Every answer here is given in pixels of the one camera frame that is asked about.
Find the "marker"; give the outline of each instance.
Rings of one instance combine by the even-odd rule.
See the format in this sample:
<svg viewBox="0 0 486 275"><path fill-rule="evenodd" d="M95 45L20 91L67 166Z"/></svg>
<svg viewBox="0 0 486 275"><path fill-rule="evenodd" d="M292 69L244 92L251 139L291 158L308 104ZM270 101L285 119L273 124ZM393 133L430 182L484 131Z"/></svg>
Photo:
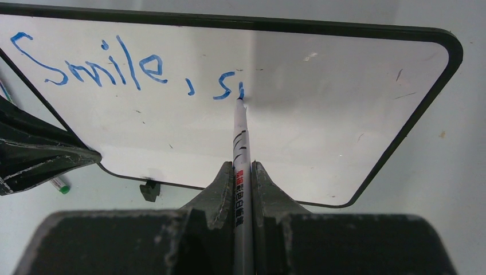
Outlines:
<svg viewBox="0 0 486 275"><path fill-rule="evenodd" d="M8 100L10 103L15 105L14 101L12 100L12 97L7 92L7 88L5 88L2 81L0 81L0 89L2 89L2 93L0 93L0 95L4 99ZM69 186L67 186L60 178L51 179L50 182L57 189L57 191L59 191L63 194L66 194L67 192L69 192L69 189L70 189Z"/></svg>
<svg viewBox="0 0 486 275"><path fill-rule="evenodd" d="M254 275L252 187L250 143L246 125L246 108L243 106L243 87L236 100L233 132L234 189L234 274Z"/></svg>

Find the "green marker cap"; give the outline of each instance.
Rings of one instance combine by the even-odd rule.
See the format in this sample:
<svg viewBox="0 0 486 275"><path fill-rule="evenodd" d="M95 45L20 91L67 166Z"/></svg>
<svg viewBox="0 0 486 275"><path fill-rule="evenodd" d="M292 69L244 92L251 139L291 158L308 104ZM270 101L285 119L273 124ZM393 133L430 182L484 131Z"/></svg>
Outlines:
<svg viewBox="0 0 486 275"><path fill-rule="evenodd" d="M63 193L63 194L67 194L69 192L70 188L69 186L62 186L60 189L59 189L59 192Z"/></svg>

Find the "white background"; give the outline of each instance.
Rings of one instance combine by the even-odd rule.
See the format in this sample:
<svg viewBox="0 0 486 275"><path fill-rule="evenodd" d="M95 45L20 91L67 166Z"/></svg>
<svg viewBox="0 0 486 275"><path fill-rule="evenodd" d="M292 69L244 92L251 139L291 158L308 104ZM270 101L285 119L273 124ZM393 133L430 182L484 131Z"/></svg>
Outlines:
<svg viewBox="0 0 486 275"><path fill-rule="evenodd" d="M356 204L314 212L412 213L439 232L461 274L486 268L486 83L484 1L31 1L51 5L103 7L429 26L450 30L461 41L464 61L442 93L409 133ZM2 79L26 111L52 117L9 72ZM138 182L114 178L96 166L72 171L67 195L43 184L0 198L0 274L11 273L35 227L48 214L67 209L180 207L198 191L162 187L156 203L143 201Z"/></svg>

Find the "scratch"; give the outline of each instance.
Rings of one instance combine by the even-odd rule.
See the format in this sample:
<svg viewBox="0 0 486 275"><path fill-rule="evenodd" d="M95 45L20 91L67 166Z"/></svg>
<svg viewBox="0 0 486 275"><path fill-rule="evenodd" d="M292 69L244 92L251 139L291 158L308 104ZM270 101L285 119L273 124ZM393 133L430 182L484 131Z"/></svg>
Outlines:
<svg viewBox="0 0 486 275"><path fill-rule="evenodd" d="M426 58L426 59L424 59L423 61L429 61L429 60L433 59L433 58L434 58L434 56L436 56L436 55L437 55L437 53L433 53L432 55L430 55L429 57L427 57L427 58Z"/></svg>
<svg viewBox="0 0 486 275"><path fill-rule="evenodd" d="M411 96L411 95L414 95L414 94L416 94L416 93L417 93L417 92L414 92L414 93L410 93L410 94L408 94L408 95L404 95L404 96ZM399 99L399 98L404 97L404 96L395 97L393 100L395 100L395 99Z"/></svg>
<svg viewBox="0 0 486 275"><path fill-rule="evenodd" d="M39 167L39 166L45 165L46 163L53 162L53 161L55 161L55 160L56 160L56 159L58 159L58 158L60 158L60 156L55 157L54 159L49 159L49 160L47 160L47 161L45 161L45 162L41 162L41 163L39 163L39 164L33 165L33 166L31 166L31 167L29 167L29 168L27 168L27 169L24 169L24 170L18 171L18 172L16 172L15 174L8 175L8 176L6 176L6 177L5 177L3 180L8 180L8 179L10 179L10 178L13 178L13 177L18 176L18 175L20 175L20 174L23 174L24 172L27 172L27 171L30 171L30 170L32 170L32 169L35 169L35 168L37 168L37 167Z"/></svg>
<svg viewBox="0 0 486 275"><path fill-rule="evenodd" d="M400 75L402 74L402 71L403 71L403 69L401 69L401 70L398 72L397 79L395 80L395 82L397 82L397 81L398 81L398 79L400 78Z"/></svg>

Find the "smudge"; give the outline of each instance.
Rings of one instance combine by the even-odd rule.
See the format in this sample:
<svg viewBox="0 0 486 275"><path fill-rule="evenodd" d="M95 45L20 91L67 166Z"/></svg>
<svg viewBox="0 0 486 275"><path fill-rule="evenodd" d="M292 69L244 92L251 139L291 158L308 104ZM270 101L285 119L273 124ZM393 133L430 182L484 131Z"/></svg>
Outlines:
<svg viewBox="0 0 486 275"><path fill-rule="evenodd" d="M403 71L403 69L401 69L401 70L398 72L397 79L395 79L395 82L397 82L397 81L398 81L398 79L400 78L400 75L402 74L402 71Z"/></svg>
<svg viewBox="0 0 486 275"><path fill-rule="evenodd" d="M404 95L404 96L411 96L411 95L414 95L414 94L416 94L416 93L417 93L417 92L414 92L414 93L410 93L410 94L408 94L408 95ZM404 97L404 96L395 97L393 100L395 100L395 99L400 99L400 98L402 98L402 97Z"/></svg>

